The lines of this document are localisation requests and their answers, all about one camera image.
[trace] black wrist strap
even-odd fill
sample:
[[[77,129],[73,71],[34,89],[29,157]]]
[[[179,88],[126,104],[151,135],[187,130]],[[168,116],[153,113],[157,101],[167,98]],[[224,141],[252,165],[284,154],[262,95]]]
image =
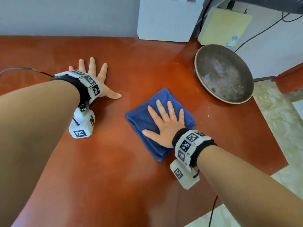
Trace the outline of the black wrist strap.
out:
[[[91,97],[89,96],[87,87],[84,84],[82,84],[77,78],[74,78],[74,77],[66,74],[64,76],[55,77],[55,78],[51,79],[50,81],[53,81],[53,80],[64,80],[64,81],[69,82],[72,85],[74,85],[80,94],[80,103],[79,103],[78,107],[81,109],[81,111],[83,108],[85,108],[85,109],[89,108],[89,100]]]
[[[187,129],[187,128],[182,128],[177,131],[174,138],[172,139],[172,145],[174,146],[174,148],[176,148],[176,144],[179,141],[179,139],[181,138],[181,136],[184,135],[188,131],[189,131],[189,129]],[[192,167],[197,166],[197,159],[199,157],[199,154],[203,151],[204,148],[206,148],[210,145],[218,146],[212,139],[208,140],[208,141],[204,141],[199,146],[197,146],[195,152],[191,156],[190,166],[192,166]]]

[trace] microfiber cloth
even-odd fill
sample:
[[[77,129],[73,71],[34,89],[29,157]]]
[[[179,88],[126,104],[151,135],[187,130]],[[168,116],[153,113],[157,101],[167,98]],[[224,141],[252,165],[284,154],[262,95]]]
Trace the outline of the microfiber cloth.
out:
[[[155,110],[155,112],[157,112],[157,114],[160,116],[160,113],[156,105],[156,101],[158,99],[161,101],[167,113],[168,113],[167,102],[171,101],[175,110],[175,114],[178,119],[179,119],[179,111],[181,108],[183,108],[184,122],[186,128],[193,129],[196,126],[196,124],[194,117],[176,100],[176,98],[170,93],[170,91],[167,88],[163,88],[161,91],[157,92],[152,98],[144,102],[141,106],[125,114],[127,121],[134,128],[135,133],[140,137],[140,139],[142,140],[146,148],[149,150],[149,152],[160,162],[166,156],[168,156],[168,154],[170,154],[173,149],[163,147],[142,134],[142,130],[144,129],[151,130],[159,134],[159,129],[157,125],[154,123],[152,117],[150,116],[147,110],[147,106],[150,105]]]

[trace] table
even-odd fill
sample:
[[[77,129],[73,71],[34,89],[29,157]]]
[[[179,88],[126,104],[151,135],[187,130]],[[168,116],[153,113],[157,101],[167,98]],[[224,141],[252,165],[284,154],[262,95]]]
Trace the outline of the table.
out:
[[[220,147],[269,175],[287,165],[253,98],[230,105],[202,87],[194,70],[200,47],[195,39],[3,36],[0,46],[1,70],[31,67],[55,74],[93,56],[98,69],[108,63],[106,84],[123,95],[96,100],[91,137],[74,139],[65,132],[15,227],[184,226],[209,212],[216,194],[204,176],[184,190],[169,168],[174,154],[155,160],[125,119],[163,87]],[[9,71],[0,79],[0,94],[48,80],[35,72]]]

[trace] brown table top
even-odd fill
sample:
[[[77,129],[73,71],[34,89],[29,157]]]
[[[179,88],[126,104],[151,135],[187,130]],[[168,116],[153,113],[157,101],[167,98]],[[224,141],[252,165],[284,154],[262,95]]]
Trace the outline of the brown table top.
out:
[[[267,174],[287,165],[256,102],[215,99],[200,84],[194,56],[200,45],[102,37],[0,37],[0,69],[30,67],[50,74],[77,68],[93,56],[108,63],[106,84],[123,97],[99,98],[91,137],[65,132],[13,226],[184,226],[212,208],[215,193],[200,181],[184,190],[171,172],[172,153],[158,162],[125,113],[167,87],[194,116],[197,129]],[[49,77],[14,70],[0,79],[0,94]]]

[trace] finger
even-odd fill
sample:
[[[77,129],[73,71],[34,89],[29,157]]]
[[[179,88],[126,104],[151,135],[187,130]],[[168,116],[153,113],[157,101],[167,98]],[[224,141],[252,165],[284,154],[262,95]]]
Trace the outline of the finger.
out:
[[[108,67],[107,63],[104,63],[98,74],[98,80],[102,83],[104,83],[106,79],[107,67]]]
[[[99,95],[99,97],[107,96],[111,99],[120,99],[122,97],[121,94],[114,92],[113,90],[110,90],[109,87],[106,85],[102,85],[102,93]]]
[[[172,106],[171,101],[167,102],[167,107],[169,108],[169,117],[170,117],[170,119],[172,121],[178,122],[175,111],[174,111],[174,107]]]
[[[183,108],[181,108],[180,112],[179,112],[179,123],[184,125],[184,110],[183,110]]]
[[[142,133],[151,140],[154,140],[155,142],[159,143],[160,135],[158,135],[157,133],[150,130],[143,130]]]
[[[154,109],[151,106],[148,106],[147,110],[149,111],[149,114],[151,115],[152,119],[154,120],[154,123],[157,125],[157,127],[160,128],[164,124],[161,117],[158,116],[158,114],[154,111]]]
[[[169,115],[166,113],[165,108],[163,107],[163,105],[160,102],[160,100],[157,100],[156,104],[157,104],[158,110],[160,112],[160,115],[161,115],[163,121],[164,122],[171,121],[171,119],[169,118]]]
[[[86,71],[85,71],[84,60],[82,60],[82,59],[79,60],[79,70],[80,70],[81,72],[86,72]]]
[[[91,57],[89,59],[89,74],[91,74],[93,77],[97,77],[96,74],[96,62],[94,57]]]

